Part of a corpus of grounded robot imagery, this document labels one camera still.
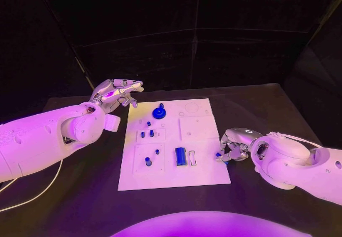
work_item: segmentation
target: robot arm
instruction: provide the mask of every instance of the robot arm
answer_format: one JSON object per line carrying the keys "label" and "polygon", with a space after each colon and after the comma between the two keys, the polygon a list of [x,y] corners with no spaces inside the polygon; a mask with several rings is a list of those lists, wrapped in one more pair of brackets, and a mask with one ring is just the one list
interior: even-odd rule
{"label": "robot arm", "polygon": [[[323,148],[280,133],[262,136],[244,128],[228,129],[221,143],[226,140],[225,136],[228,143],[248,147],[244,151],[249,152],[255,171],[271,185],[287,190],[298,186],[314,197],[342,205],[342,150]],[[297,141],[310,143],[316,148],[309,150]],[[232,151],[228,159],[239,160],[248,156],[245,152],[234,157],[229,155]]]}
{"label": "robot arm", "polygon": [[107,80],[89,102],[0,125],[0,182],[60,161],[98,140],[104,129],[117,131],[120,118],[108,113],[120,103],[137,106],[130,92],[143,91],[141,85],[140,81]]}

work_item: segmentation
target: blue object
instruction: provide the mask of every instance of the blue object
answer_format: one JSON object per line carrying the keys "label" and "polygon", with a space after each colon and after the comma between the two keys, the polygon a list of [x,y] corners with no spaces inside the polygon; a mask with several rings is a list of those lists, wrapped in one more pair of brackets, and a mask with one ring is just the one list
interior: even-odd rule
{"label": "blue object", "polygon": [[147,166],[151,166],[151,160],[150,160],[148,157],[144,158],[144,161],[146,161],[146,165],[147,165]]}
{"label": "blue object", "polygon": [[153,118],[161,119],[166,116],[164,105],[160,103],[158,107],[151,112]]}
{"label": "blue object", "polygon": [[176,148],[176,165],[187,165],[184,147]]}
{"label": "blue object", "polygon": [[[216,153],[216,157],[219,157],[221,156],[221,154],[219,153]],[[225,164],[228,164],[229,163],[229,161],[223,161],[223,163]]]}

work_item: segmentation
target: dark tabletop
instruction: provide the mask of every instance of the dark tabletop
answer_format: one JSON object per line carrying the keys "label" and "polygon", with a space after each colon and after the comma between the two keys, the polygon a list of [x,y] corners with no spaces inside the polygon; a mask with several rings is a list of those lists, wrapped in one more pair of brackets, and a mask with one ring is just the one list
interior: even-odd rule
{"label": "dark tabletop", "polygon": [[[317,137],[277,84],[156,91],[134,94],[140,102],[209,98],[219,136],[231,127],[262,134],[278,131],[319,143]],[[44,111],[76,105],[88,97],[52,98]],[[229,162],[231,184],[117,191],[128,107],[117,133],[65,160],[56,181],[29,204],[0,213],[0,236],[107,237],[146,219],[183,211],[226,211],[260,217],[320,236],[342,235],[342,207],[300,188],[281,190],[254,171],[251,159]],[[40,193],[59,163],[20,178],[0,193],[0,208]]]}

